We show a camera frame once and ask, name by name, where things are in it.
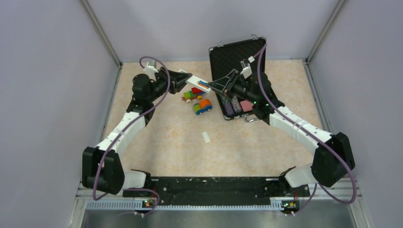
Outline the white remote control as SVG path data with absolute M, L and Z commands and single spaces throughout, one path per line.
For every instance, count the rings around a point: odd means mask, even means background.
M 186 84 L 192 85 L 193 87 L 196 87 L 196 88 L 204 91 L 205 93 L 210 93 L 212 91 L 212 89 L 210 87 L 208 87 L 208 86 L 207 86 L 208 88 L 204 88 L 204 87 L 199 86 L 198 85 L 199 81 L 207 82 L 207 81 L 205 81 L 205 80 L 203 80 L 203 79 L 201 79 L 201 78 L 199 78 L 199 77 L 197 77 L 197 76 L 195 76 L 195 75 L 193 75 L 191 73 L 191 76 L 185 82 L 186 82 Z

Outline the orange battery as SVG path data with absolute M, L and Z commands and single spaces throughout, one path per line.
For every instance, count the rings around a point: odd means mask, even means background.
M 204 88 L 208 88 L 205 84 L 203 84 L 201 82 L 199 82 L 198 85 L 201 86 L 201 87 L 204 87 Z

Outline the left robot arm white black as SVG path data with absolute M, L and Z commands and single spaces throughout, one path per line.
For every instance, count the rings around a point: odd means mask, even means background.
M 121 157 L 134 137 L 150 122 L 156 105 L 155 100 L 162 101 L 168 93 L 180 92 L 186 81 L 192 77 L 184 71 L 174 72 L 161 67 L 151 70 L 155 79 L 147 74 L 133 77 L 133 96 L 119 124 L 95 147 L 87 147 L 82 157 L 82 185 L 93 191 L 93 199 L 100 191 L 104 195 L 116 195 L 121 190 L 134 188 L 140 196 L 152 192 L 152 183 L 147 180 L 145 171 L 124 171 Z

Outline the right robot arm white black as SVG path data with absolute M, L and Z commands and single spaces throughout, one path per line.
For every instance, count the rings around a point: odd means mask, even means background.
M 232 70 L 207 84 L 222 96 L 237 96 L 251 102 L 258 119 L 287 133 L 313 155 L 311 163 L 281 174 L 283 180 L 278 183 L 278 188 L 283 195 L 291 196 L 298 187 L 306 184 L 332 187 L 342 177 L 351 174 L 355 161 L 348 137 L 342 132 L 329 133 L 297 116 L 278 100 L 265 73 L 253 73 L 245 78 L 237 70 Z

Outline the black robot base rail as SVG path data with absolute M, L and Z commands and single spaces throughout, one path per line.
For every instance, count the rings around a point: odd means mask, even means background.
M 123 197 L 141 201 L 143 210 L 297 211 L 298 200 L 311 195 L 307 185 L 291 188 L 277 177 L 151 177 L 144 187 Z

